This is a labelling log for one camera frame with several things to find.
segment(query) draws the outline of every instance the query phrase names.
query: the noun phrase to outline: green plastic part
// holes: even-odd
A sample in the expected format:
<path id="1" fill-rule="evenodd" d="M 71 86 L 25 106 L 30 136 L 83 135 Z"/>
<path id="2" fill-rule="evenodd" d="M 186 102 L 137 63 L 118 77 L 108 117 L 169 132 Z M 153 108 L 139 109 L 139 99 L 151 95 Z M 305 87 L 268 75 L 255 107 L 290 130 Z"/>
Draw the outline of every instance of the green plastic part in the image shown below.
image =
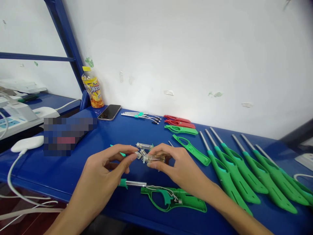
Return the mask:
<path id="1" fill-rule="evenodd" d="M 197 150 L 193 145 L 190 143 L 189 140 L 183 137 L 177 137 L 176 135 L 173 135 L 174 139 L 177 140 L 182 146 L 185 147 L 192 155 L 194 155 L 203 165 L 208 166 L 211 162 L 211 160 L 205 156 L 203 153 L 201 153 L 199 150 Z M 182 140 L 186 141 L 188 144 L 184 145 L 182 143 Z"/>
<path id="2" fill-rule="evenodd" d="M 214 147 L 219 158 L 224 163 L 224 165 L 228 168 L 231 179 L 233 180 L 237 190 L 239 191 L 242 198 L 254 204 L 260 204 L 261 200 L 255 194 L 255 192 L 250 188 L 247 182 L 244 180 L 242 175 L 240 174 L 237 164 L 234 160 L 232 160 L 227 154 L 223 153 L 218 146 Z"/>
<path id="3" fill-rule="evenodd" d="M 233 181 L 231 180 L 231 175 L 227 167 L 218 160 L 211 150 L 208 150 L 208 155 L 211 159 L 213 168 L 218 176 L 219 181 L 222 184 L 224 192 L 234 201 L 236 202 L 242 209 L 248 212 L 250 215 L 253 216 L 252 212 L 248 208 L 245 201 L 242 199 L 241 195 L 239 194 L 238 190 L 236 189 Z"/>
<path id="4" fill-rule="evenodd" d="M 236 153 L 235 151 L 229 149 L 225 143 L 221 143 L 221 146 L 223 147 L 226 154 L 233 159 L 233 161 L 237 164 L 238 169 L 243 176 L 243 178 L 246 180 L 248 185 L 257 193 L 262 194 L 268 194 L 267 188 L 259 181 L 257 177 L 250 171 L 250 169 L 245 164 L 245 161 L 243 158 Z"/>
<path id="5" fill-rule="evenodd" d="M 173 133 L 186 133 L 186 134 L 193 134 L 193 135 L 198 134 L 198 131 L 193 128 L 171 126 L 171 125 L 166 125 L 165 128 L 169 129 Z"/>
<path id="6" fill-rule="evenodd" d="M 276 184 L 273 182 L 268 171 L 256 160 L 254 160 L 246 151 L 242 152 L 245 156 L 247 162 L 253 169 L 256 176 L 268 189 L 268 195 L 271 200 L 280 208 L 289 211 L 293 214 L 297 214 L 297 209 L 290 203 L 290 201 L 285 197 L 285 195 L 279 190 Z"/>
<path id="7" fill-rule="evenodd" d="M 264 168 L 267 169 L 275 184 L 287 198 L 305 206 L 309 205 L 309 202 L 283 176 L 279 167 L 273 164 L 266 157 L 262 156 L 259 153 L 259 151 L 253 150 L 253 153 L 256 156 L 256 158 L 260 161 L 260 163 L 264 166 Z"/>
<path id="8" fill-rule="evenodd" d="M 153 187 L 141 188 L 141 194 L 147 194 L 150 198 L 150 201 L 153 203 L 153 205 L 163 212 L 169 212 L 171 209 L 176 208 L 176 207 L 187 207 L 187 208 L 201 211 L 204 213 L 207 212 L 206 204 L 203 200 L 188 194 L 183 189 L 175 189 L 175 188 L 166 188 L 166 189 L 171 190 L 174 193 L 174 195 L 178 198 L 178 201 L 175 202 L 174 197 L 170 197 L 170 195 L 167 193 L 167 190 L 165 189 L 160 190 L 159 188 L 153 188 Z M 168 207 L 166 209 L 159 207 L 152 199 L 152 193 L 162 193 L 164 197 L 165 205 L 168 205 Z"/>
<path id="9" fill-rule="evenodd" d="M 120 154 L 123 156 L 123 157 L 126 157 L 126 154 L 125 153 L 121 153 L 120 152 Z"/>
<path id="10" fill-rule="evenodd" d="M 313 192 L 294 178 L 290 177 L 282 168 L 279 169 L 289 183 L 309 202 L 311 206 L 313 206 Z"/>
<path id="11" fill-rule="evenodd" d="M 126 189 L 128 189 L 128 186 L 126 184 L 126 179 L 121 179 L 121 182 L 120 182 L 120 187 L 125 187 Z"/>

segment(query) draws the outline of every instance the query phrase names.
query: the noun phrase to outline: smartphone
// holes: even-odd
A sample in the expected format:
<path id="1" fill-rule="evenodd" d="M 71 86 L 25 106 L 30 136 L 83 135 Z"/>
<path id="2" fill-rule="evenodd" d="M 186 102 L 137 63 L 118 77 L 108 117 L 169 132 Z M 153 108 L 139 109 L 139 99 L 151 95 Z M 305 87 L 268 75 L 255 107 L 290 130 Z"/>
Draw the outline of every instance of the smartphone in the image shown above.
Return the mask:
<path id="1" fill-rule="evenodd" d="M 110 104 L 106 109 L 98 116 L 99 120 L 112 121 L 120 111 L 122 107 L 116 104 Z"/>

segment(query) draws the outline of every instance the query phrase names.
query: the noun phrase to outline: blue table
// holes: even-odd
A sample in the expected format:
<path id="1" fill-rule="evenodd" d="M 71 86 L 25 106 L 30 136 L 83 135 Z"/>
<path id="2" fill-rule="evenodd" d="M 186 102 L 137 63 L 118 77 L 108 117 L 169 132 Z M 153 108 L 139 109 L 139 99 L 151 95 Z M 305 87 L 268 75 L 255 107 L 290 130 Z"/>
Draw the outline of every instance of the blue table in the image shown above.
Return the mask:
<path id="1" fill-rule="evenodd" d="M 97 118 L 103 109 L 89 107 L 73 117 Z M 158 145 L 168 143 L 170 140 L 175 147 L 180 147 L 180 144 L 172 138 L 172 133 L 164 129 L 163 120 L 159 125 L 154 125 L 149 120 L 121 116 L 121 112 L 124 111 L 126 110 L 121 110 L 113 121 L 99 121 L 98 128 L 89 132 L 81 140 L 70 157 L 43 157 L 43 147 L 28 151 L 13 170 L 13 184 L 68 202 L 86 159 L 91 154 L 108 148 L 110 144 L 135 145 L 139 142 Z M 204 125 L 195 125 L 198 131 L 208 128 Z M 231 138 L 231 134 L 235 134 L 253 156 L 239 133 L 219 128 L 215 128 L 215 131 L 229 148 L 240 153 Z M 210 148 L 213 148 L 205 133 L 204 135 Z M 189 139 L 199 151 L 206 153 L 200 135 L 182 134 L 180 136 Z M 246 136 L 252 144 L 259 144 L 289 175 L 312 174 L 310 170 L 294 160 L 297 154 L 283 143 L 254 135 L 247 134 Z M 0 154 L 1 181 L 6 181 L 8 170 L 16 157 L 17 154 L 10 151 Z M 207 177 L 219 184 L 211 164 L 205 167 L 198 160 L 194 160 Z M 124 175 L 123 178 L 164 187 L 178 187 L 167 175 L 148 168 L 141 160 L 135 160 L 130 166 L 130 173 Z M 302 180 L 310 189 L 313 189 L 312 180 Z M 266 195 L 258 194 L 258 196 L 261 199 L 260 205 L 250 203 L 247 205 L 254 217 L 274 234 L 309 234 L 313 231 L 313 214 L 307 207 L 292 202 L 298 210 L 298 214 L 294 215 L 275 206 Z M 164 213 L 153 206 L 147 195 L 140 194 L 140 188 L 130 186 L 128 190 L 118 187 L 103 213 L 112 218 L 168 234 L 236 234 L 216 210 L 209 205 L 207 207 L 207 213 L 187 208 L 176 208 Z"/>

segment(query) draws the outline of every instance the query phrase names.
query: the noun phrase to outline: black phone screen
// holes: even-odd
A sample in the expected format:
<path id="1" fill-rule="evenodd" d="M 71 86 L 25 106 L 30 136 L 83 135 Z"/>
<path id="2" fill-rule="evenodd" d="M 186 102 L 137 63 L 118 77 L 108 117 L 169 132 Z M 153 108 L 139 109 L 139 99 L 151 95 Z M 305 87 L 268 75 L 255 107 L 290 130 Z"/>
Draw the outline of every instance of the black phone screen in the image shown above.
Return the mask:
<path id="1" fill-rule="evenodd" d="M 99 115 L 99 119 L 113 119 L 116 113 L 120 110 L 121 106 L 116 104 L 110 104 L 103 112 Z"/>

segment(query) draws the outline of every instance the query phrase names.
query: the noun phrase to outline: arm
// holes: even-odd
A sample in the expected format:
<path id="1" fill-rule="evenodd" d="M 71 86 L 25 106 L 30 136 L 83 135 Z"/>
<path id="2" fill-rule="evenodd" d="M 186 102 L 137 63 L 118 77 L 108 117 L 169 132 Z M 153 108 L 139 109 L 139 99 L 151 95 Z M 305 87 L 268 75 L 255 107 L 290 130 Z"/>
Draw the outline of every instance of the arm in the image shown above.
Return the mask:
<path id="1" fill-rule="evenodd" d="M 209 180 L 184 148 L 160 144 L 149 154 L 163 153 L 169 153 L 175 159 L 174 167 L 162 162 L 148 163 L 148 167 L 163 171 L 186 192 L 210 204 L 239 234 L 272 234 L 230 199 L 217 184 Z"/>
<path id="2" fill-rule="evenodd" d="M 108 203 L 122 174 L 129 173 L 129 165 L 137 157 L 136 151 L 138 149 L 130 145 L 114 145 L 90 156 L 68 206 L 45 235 L 80 234 Z M 130 155 L 124 158 L 120 152 Z"/>

